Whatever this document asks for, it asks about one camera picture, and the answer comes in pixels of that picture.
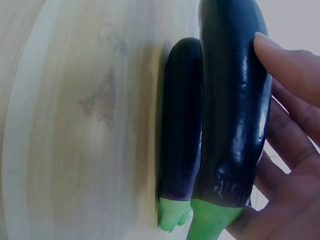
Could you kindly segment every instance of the wood grain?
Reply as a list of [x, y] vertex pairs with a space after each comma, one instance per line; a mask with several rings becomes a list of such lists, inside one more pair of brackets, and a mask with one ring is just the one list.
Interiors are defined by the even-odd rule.
[[163, 69], [198, 0], [0, 1], [1, 240], [157, 228]]

